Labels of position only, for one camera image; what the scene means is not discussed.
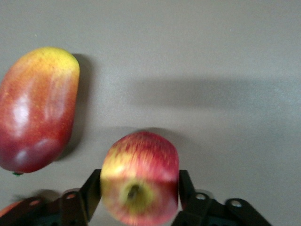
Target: apple calyx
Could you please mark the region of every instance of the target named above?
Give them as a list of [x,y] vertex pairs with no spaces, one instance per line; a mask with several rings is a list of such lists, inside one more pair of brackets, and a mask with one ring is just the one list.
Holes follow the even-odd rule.
[[120,194],[120,201],[132,214],[145,212],[152,204],[154,194],[144,182],[133,179],[125,185]]

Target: red apple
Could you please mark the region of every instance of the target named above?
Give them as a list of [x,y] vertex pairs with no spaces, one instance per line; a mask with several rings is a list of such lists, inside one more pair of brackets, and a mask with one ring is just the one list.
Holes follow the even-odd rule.
[[100,180],[104,206],[125,224],[160,225],[177,212],[178,153],[157,134],[136,132],[114,143]]

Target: apple stem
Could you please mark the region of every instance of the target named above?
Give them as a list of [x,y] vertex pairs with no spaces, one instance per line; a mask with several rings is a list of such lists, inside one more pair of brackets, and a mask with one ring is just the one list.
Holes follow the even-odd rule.
[[140,190],[139,185],[133,185],[127,194],[127,199],[130,199],[130,200],[134,199],[137,196],[139,190]]

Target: bolt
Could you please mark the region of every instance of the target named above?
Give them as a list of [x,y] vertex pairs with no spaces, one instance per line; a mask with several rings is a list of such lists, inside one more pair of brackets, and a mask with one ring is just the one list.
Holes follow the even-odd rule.
[[234,207],[242,207],[242,204],[237,200],[232,200],[231,205]]
[[206,196],[204,196],[203,194],[197,194],[197,195],[196,195],[196,198],[197,198],[197,199],[200,199],[200,200],[205,200],[205,199],[206,199]]

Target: apple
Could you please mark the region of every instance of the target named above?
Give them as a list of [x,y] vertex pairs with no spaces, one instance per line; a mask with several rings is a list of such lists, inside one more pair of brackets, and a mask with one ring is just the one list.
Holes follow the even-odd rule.
[[177,212],[179,157],[160,135],[135,132],[114,143],[100,181],[105,208],[124,224],[160,225]]

